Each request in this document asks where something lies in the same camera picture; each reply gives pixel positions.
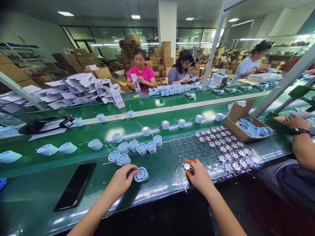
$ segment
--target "floor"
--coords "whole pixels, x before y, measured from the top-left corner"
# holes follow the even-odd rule
[[[314,217],[278,198],[258,178],[243,174],[216,184],[247,235],[312,235]],[[140,205],[101,221],[98,235],[220,235],[211,209],[196,190]]]

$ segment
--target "pink shirt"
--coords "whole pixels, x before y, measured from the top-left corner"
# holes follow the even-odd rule
[[[155,73],[153,72],[153,70],[148,67],[148,66],[145,66],[144,67],[144,70],[142,73],[140,73],[138,71],[138,68],[137,66],[133,66],[130,68],[129,72],[128,72],[128,78],[131,79],[131,74],[136,74],[137,77],[141,76],[144,78],[145,81],[147,82],[150,82],[150,79],[155,77]],[[140,86],[141,86],[141,90],[148,90],[149,88],[147,86],[145,86],[144,84],[140,83]]]

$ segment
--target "open cardboard box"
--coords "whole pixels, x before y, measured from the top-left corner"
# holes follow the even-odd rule
[[[266,137],[252,138],[244,130],[242,130],[239,126],[236,125],[236,122],[238,122],[241,118],[249,116],[249,117],[251,117],[253,119],[253,125],[255,125],[256,127],[268,127],[263,122],[261,122],[258,119],[256,119],[254,116],[248,114],[254,103],[255,103],[255,100],[248,100],[248,101],[246,101],[246,106],[245,107],[242,107],[242,106],[234,103],[229,116],[227,118],[225,118],[224,121],[223,121],[223,124],[230,131],[232,131],[234,133],[234,135],[241,142],[244,142],[244,143],[261,140],[261,139],[270,137],[271,135],[274,135],[276,133],[273,130],[273,134],[268,135]]]

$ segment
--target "white pillar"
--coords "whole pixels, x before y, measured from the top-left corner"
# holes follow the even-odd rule
[[[158,40],[171,41],[171,56],[176,58],[177,2],[158,1],[157,5]]]

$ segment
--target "gray shirt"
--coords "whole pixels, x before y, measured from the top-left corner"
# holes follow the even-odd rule
[[[183,74],[179,73],[177,67],[172,67],[170,72],[168,73],[168,84],[172,85],[174,81],[180,81],[187,75],[188,78],[192,78],[190,71],[185,72]]]

